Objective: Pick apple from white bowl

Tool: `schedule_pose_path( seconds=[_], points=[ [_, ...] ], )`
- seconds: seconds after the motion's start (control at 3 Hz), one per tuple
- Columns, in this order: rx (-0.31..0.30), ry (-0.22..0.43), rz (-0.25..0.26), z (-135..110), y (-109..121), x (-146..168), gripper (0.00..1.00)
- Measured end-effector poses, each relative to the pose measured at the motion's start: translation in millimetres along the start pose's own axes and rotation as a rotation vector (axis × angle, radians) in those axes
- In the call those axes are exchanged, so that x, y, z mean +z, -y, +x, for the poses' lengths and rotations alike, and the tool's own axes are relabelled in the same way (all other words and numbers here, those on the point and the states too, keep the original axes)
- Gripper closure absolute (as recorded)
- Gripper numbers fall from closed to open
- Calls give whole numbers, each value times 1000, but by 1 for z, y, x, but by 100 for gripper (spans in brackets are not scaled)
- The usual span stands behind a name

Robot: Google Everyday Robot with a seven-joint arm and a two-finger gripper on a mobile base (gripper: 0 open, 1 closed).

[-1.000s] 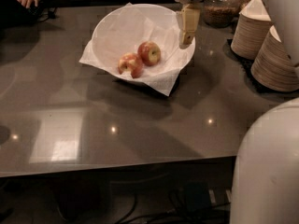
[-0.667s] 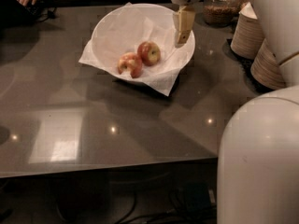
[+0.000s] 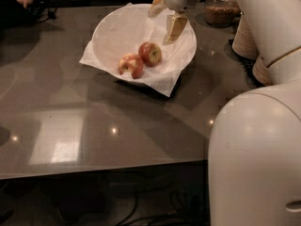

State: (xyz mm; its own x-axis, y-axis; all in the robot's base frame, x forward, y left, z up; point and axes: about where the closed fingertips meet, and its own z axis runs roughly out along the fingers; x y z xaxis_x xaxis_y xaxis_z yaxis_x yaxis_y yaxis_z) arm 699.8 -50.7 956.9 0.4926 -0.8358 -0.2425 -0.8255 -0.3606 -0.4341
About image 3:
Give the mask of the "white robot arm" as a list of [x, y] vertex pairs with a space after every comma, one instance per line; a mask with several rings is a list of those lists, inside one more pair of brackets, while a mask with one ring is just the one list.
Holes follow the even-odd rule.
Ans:
[[301, 226], [301, 0], [236, 1], [272, 84], [215, 118], [211, 226]]

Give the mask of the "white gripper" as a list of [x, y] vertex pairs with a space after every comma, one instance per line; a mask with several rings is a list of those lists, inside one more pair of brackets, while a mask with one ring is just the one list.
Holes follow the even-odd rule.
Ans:
[[187, 10], [193, 9], [200, 0], [152, 0], [152, 4], [148, 11], [148, 16], [154, 18], [158, 16], [166, 7], [177, 12], [166, 17], [166, 34], [163, 44], [174, 43], [186, 27], [188, 18], [184, 13]]

